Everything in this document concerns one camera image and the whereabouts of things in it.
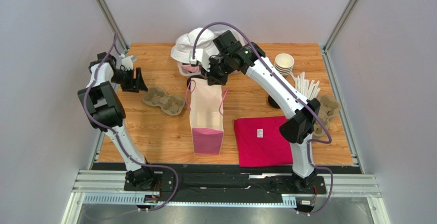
white wall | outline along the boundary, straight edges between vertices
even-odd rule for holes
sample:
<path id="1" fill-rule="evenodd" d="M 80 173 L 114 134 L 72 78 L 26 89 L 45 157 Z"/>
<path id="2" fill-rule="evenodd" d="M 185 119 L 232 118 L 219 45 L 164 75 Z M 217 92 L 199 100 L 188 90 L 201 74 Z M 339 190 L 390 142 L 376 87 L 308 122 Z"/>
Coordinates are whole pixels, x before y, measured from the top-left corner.
<path id="1" fill-rule="evenodd" d="M 0 218 L 60 223 L 96 130 L 77 91 L 110 31 L 95 0 L 0 0 Z"/>
<path id="2" fill-rule="evenodd" d="M 437 219 L 437 0 L 360 0 L 331 58 L 391 223 Z"/>
<path id="3" fill-rule="evenodd" d="M 234 24 L 255 42 L 324 44 L 348 1 L 106 0 L 129 44 L 175 42 L 215 21 Z"/>

pink object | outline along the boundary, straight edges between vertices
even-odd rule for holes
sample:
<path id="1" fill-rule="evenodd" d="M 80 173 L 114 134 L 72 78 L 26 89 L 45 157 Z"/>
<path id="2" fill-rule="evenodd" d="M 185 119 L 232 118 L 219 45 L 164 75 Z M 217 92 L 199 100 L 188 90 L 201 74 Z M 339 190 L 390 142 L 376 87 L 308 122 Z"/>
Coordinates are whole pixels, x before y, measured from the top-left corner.
<path id="1" fill-rule="evenodd" d="M 188 103 L 188 90 L 191 103 Z M 222 93 L 219 85 L 209 86 L 205 79 L 192 79 L 185 92 L 190 110 L 190 126 L 194 153 L 219 155 L 223 141 L 223 101 L 229 88 Z"/>
<path id="2" fill-rule="evenodd" d="M 200 72 L 199 66 L 191 66 L 191 64 L 182 64 L 181 67 L 186 70 L 188 73 L 198 73 Z"/>
<path id="3" fill-rule="evenodd" d="M 285 116 L 240 118 L 234 121 L 241 167 L 267 167 L 293 163 L 290 143 L 279 132 Z"/>

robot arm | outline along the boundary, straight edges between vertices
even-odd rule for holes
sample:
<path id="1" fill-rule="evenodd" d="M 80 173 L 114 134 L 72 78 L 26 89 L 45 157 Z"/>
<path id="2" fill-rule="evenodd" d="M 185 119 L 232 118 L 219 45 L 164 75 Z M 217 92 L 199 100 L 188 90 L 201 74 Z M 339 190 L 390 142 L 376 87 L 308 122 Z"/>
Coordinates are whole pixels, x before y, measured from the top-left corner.
<path id="1" fill-rule="evenodd" d="M 126 154 L 128 154 L 135 161 L 147 164 L 144 155 L 135 146 L 126 128 L 126 113 L 111 83 L 120 84 L 122 91 L 139 92 L 147 91 L 148 89 L 144 84 L 141 68 L 136 68 L 136 78 L 134 78 L 132 62 L 136 59 L 135 56 L 123 58 L 120 68 L 117 69 L 115 57 L 109 55 L 108 61 L 98 67 L 105 55 L 106 52 L 98 54 L 98 60 L 90 64 L 91 80 L 87 88 L 90 87 L 94 80 L 96 80 L 96 82 L 91 87 L 89 95 L 87 96 L 87 110 L 99 123 L 107 125 L 117 132 L 123 148 L 117 142 L 113 132 L 99 127 L 90 119 L 89 121 L 94 128 L 99 128 L 115 144 L 126 165 L 126 179 L 134 187 L 138 186 L 144 190 L 149 190 L 155 185 L 153 171 L 150 168 L 145 168 L 134 163 L 126 156 Z M 83 103 L 87 88 L 77 92 L 81 103 Z"/>
<path id="2" fill-rule="evenodd" d="M 293 171 L 298 176 L 294 185 L 298 190 L 308 189 L 316 176 L 314 167 L 308 161 L 308 154 L 312 158 L 312 152 L 307 149 L 311 148 L 307 145 L 308 140 L 312 139 L 315 119 L 266 68 L 271 68 L 300 100 L 305 100 L 305 104 L 316 114 L 320 108 L 319 101 L 317 99 L 307 100 L 307 97 L 297 92 L 276 71 L 264 51 L 255 43 L 252 44 L 261 59 L 256 57 L 249 45 L 242 46 L 230 31 L 226 31 L 214 39 L 214 44 L 220 52 L 218 56 L 210 57 L 202 49 L 196 49 L 195 52 L 195 59 L 202 64 L 202 74 L 208 79 L 208 84 L 225 85 L 228 74 L 240 70 L 267 91 L 287 118 L 287 121 L 280 126 L 280 132 L 290 142 Z"/>

paper bag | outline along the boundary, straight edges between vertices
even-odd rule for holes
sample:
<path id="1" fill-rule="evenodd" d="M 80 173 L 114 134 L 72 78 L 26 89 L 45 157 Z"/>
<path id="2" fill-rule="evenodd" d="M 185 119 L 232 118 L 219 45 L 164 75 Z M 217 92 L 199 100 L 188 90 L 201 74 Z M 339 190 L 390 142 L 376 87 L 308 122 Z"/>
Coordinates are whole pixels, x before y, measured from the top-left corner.
<path id="1" fill-rule="evenodd" d="M 188 90 L 191 103 L 187 101 Z M 209 86 L 205 79 L 191 79 L 185 93 L 185 102 L 190 110 L 190 126 L 194 153 L 197 155 L 219 155 L 223 141 L 223 100 L 228 92 L 222 93 L 220 85 Z"/>

paper cup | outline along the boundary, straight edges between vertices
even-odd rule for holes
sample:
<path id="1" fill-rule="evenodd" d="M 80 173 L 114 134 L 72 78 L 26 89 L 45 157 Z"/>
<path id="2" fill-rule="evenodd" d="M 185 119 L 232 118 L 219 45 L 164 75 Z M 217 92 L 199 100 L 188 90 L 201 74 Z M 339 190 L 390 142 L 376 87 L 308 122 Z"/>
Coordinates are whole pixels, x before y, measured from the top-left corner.
<path id="1" fill-rule="evenodd" d="M 274 68 L 278 71 L 291 71 L 291 68 L 284 69 L 284 68 L 278 67 L 277 65 L 274 65 Z"/>
<path id="2" fill-rule="evenodd" d="M 289 54 L 281 53 L 276 56 L 274 63 L 278 68 L 292 70 L 294 66 L 294 58 Z"/>
<path id="3" fill-rule="evenodd" d="M 277 70 L 277 72 L 281 75 L 289 75 L 291 73 L 291 70 L 287 70 L 287 71 Z"/>

